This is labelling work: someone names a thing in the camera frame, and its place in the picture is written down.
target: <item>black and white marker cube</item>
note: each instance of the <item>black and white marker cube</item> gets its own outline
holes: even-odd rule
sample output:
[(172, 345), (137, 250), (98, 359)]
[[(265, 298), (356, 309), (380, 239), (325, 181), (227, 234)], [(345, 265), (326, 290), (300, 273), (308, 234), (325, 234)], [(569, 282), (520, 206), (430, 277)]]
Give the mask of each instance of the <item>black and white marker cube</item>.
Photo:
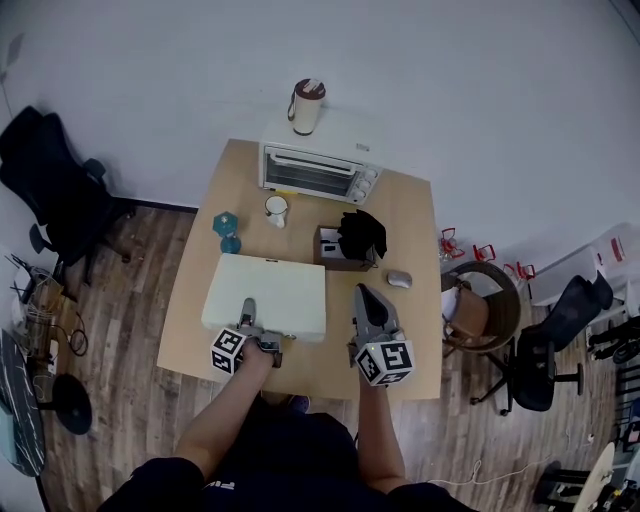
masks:
[(214, 368), (233, 375), (238, 370), (238, 357), (247, 337), (225, 327), (211, 344), (211, 364)]
[(404, 380), (414, 369), (413, 344), (406, 341), (367, 343), (356, 363), (372, 386), (385, 386)]

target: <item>hand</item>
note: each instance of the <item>hand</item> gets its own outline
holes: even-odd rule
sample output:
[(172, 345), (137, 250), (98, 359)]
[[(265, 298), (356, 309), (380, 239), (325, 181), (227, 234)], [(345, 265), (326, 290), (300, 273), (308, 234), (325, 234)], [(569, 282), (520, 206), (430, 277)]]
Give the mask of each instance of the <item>hand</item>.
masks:
[(263, 352), (258, 346), (255, 338), (248, 338), (242, 346), (242, 366), (248, 366), (254, 369), (260, 369), (269, 373), (273, 366), (273, 354)]

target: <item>black cloth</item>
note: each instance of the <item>black cloth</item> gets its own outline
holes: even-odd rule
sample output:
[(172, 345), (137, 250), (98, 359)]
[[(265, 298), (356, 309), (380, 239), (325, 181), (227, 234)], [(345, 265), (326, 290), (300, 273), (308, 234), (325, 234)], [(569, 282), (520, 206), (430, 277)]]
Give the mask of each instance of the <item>black cloth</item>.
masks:
[(436, 485), (388, 495), (358, 477), (347, 429), (326, 414), (276, 409), (258, 399), (211, 482), (192, 462), (153, 459), (100, 508), (145, 510), (429, 510), (472, 512)]
[(374, 217), (362, 210), (345, 212), (340, 221), (338, 240), (344, 257), (350, 260), (367, 261), (367, 251), (375, 247), (380, 258), (387, 252), (387, 230)]
[(640, 339), (640, 317), (636, 316), (630, 318), (625, 323), (613, 327), (602, 334), (594, 334), (589, 339), (589, 346), (595, 347), (603, 343), (609, 343), (615, 341), (613, 345), (597, 350), (594, 353), (596, 360), (608, 359), (612, 357), (616, 350), (625, 345), (631, 340)]

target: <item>wooden table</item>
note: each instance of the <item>wooden table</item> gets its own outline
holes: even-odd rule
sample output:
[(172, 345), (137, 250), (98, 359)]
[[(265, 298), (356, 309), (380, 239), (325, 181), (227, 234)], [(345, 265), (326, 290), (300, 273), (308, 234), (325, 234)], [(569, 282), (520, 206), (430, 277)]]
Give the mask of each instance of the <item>wooden table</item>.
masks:
[[(211, 366), (209, 347), (217, 333), (207, 330), (200, 320), (220, 257), (220, 238), (212, 231), (215, 215), (228, 210), (238, 216), (240, 254), (312, 263), (316, 227), (339, 226), (343, 212), (355, 211), (354, 206), (339, 201), (286, 195), (287, 225), (278, 229), (268, 223), (264, 214), (264, 202), (270, 195), (273, 192), (258, 187), (258, 144), (230, 140), (180, 262), (162, 333), (158, 366), (217, 382), (228, 378)], [(378, 262), (380, 268), (368, 272), (326, 273), (325, 341), (305, 344), (286, 340), (282, 368), (271, 372), (265, 390), (357, 398), (358, 371), (349, 368), (345, 345), (354, 335), (351, 323), (354, 287), (362, 282), (378, 289), (396, 306), (401, 326), (414, 343), (417, 369), (406, 382), (390, 387), (390, 396), (404, 400), (440, 395), (440, 268), (429, 182), (384, 171), (362, 209), (387, 229), (388, 252)], [(385, 281), (389, 269), (411, 273), (411, 289), (389, 286)]]

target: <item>black office chair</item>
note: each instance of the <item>black office chair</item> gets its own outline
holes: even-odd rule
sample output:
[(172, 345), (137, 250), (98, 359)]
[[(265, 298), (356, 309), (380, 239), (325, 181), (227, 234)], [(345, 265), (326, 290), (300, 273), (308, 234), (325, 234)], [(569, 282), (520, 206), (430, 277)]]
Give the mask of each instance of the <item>black office chair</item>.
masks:
[(501, 416), (511, 412), (514, 399), (525, 409), (548, 411), (556, 382), (577, 382), (578, 395), (582, 395), (582, 364), (578, 364), (576, 373), (557, 375), (555, 352), (567, 348), (578, 333), (612, 303), (613, 290), (599, 272), (593, 284), (575, 276), (549, 316), (522, 330), (517, 348), (515, 338), (509, 341), (509, 355), (504, 362), (491, 353), (485, 354), (502, 372), (502, 378), (483, 397), (471, 398), (471, 405), (484, 402), (504, 386), (507, 386), (508, 406), (500, 411)]
[(130, 256), (104, 238), (116, 219), (134, 215), (131, 206), (106, 190), (105, 169), (94, 159), (78, 165), (67, 147), (57, 114), (43, 116), (25, 108), (0, 135), (0, 181), (17, 194), (46, 225), (50, 242), (37, 225), (29, 231), (31, 245), (40, 253), (57, 252), (67, 266), (86, 256), (84, 280), (90, 284), (94, 247), (110, 247), (128, 263)]

